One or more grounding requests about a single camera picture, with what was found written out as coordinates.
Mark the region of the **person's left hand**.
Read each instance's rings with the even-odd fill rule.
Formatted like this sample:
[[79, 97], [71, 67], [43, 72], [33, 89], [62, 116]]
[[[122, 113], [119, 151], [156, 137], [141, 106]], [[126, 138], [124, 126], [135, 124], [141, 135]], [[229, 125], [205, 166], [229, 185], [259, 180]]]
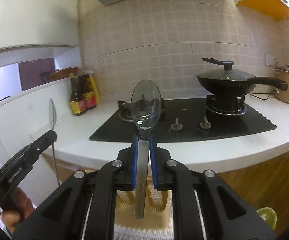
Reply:
[[16, 202], [18, 203], [18, 210], [3, 210], [1, 215], [2, 222], [11, 234], [16, 230], [22, 218], [27, 218], [35, 211], [32, 201], [21, 188], [17, 188]]

